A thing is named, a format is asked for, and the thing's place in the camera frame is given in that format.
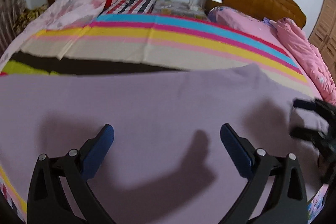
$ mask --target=striped blanket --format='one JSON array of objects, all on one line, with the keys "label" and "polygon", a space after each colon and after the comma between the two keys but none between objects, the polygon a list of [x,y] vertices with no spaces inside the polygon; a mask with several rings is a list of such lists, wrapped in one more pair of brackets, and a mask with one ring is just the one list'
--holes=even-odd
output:
[{"label": "striped blanket", "polygon": [[2,73],[105,75],[250,63],[272,80],[314,95],[284,49],[213,23],[159,15],[101,15],[84,27],[42,30],[21,46]]}]

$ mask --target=black stripe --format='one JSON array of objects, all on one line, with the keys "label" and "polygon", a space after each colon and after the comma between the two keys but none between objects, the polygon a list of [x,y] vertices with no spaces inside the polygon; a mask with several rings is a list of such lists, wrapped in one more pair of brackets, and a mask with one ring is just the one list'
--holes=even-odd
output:
[{"label": "black stripe", "polygon": [[16,208],[13,200],[12,200],[12,208],[13,208],[14,213],[17,215],[17,208]]},{"label": "black stripe", "polygon": [[55,71],[67,75],[113,75],[124,73],[141,73],[155,71],[177,70],[161,66],[147,64],[135,64],[125,62],[113,62],[103,60],[82,60],[53,57],[37,57],[31,54],[17,52],[11,60],[26,64],[35,69],[45,70],[48,73]]},{"label": "black stripe", "polygon": [[126,2],[126,5],[123,7],[123,9],[121,9],[121,10],[119,11],[118,14],[121,14],[122,12],[124,12],[124,11],[127,9],[127,7],[131,6],[134,2],[135,2],[135,0],[129,0],[129,1],[127,1],[127,2]]},{"label": "black stripe", "polygon": [[146,0],[146,2],[141,6],[140,10],[138,11],[138,14],[142,14],[150,2],[151,0]]}]

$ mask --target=bed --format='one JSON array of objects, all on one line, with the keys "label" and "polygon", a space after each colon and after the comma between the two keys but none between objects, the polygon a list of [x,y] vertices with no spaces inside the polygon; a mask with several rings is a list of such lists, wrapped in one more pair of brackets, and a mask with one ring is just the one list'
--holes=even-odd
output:
[{"label": "bed", "polygon": [[[238,9],[244,2],[236,1],[235,6],[232,0],[208,0],[206,9],[229,4]],[[258,18],[268,16],[276,20],[291,16],[302,27],[305,24],[305,15],[292,0],[277,0],[272,5],[267,0],[250,2],[248,7],[249,11],[243,11]],[[97,76],[236,69],[256,63],[276,83],[267,80],[273,92],[285,86],[305,98],[320,96],[301,66],[280,43],[271,37],[263,39],[218,23],[161,15],[102,14],[85,24],[41,28],[26,34],[18,47],[15,45],[14,42],[1,59],[3,79],[17,74]],[[285,107],[290,108],[290,100]],[[317,159],[315,153],[310,157],[311,162]],[[6,170],[0,169],[0,176],[24,218],[26,197],[18,194]],[[316,178],[318,175],[313,183],[310,181],[309,198],[320,187]]]}]

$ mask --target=purple blanket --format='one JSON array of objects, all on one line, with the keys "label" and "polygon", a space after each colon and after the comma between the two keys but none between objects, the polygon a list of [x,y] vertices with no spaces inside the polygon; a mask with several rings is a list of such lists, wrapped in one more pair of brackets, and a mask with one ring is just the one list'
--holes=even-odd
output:
[{"label": "purple blanket", "polygon": [[[0,82],[0,165],[24,200],[39,154],[63,156],[106,123],[115,141],[89,185],[120,224],[218,223],[247,182],[220,141],[226,122],[271,155],[294,152],[308,198],[321,186],[317,152],[288,135],[293,98],[308,97],[257,65],[107,77],[9,75]],[[325,126],[314,114],[298,114],[307,126]]]}]

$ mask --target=patterned curtain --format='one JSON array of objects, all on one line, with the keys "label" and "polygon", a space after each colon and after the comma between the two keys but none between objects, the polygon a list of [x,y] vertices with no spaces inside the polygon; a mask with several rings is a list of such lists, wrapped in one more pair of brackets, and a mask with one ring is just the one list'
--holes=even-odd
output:
[{"label": "patterned curtain", "polygon": [[13,25],[25,8],[25,0],[0,0],[0,56],[16,37]]}]

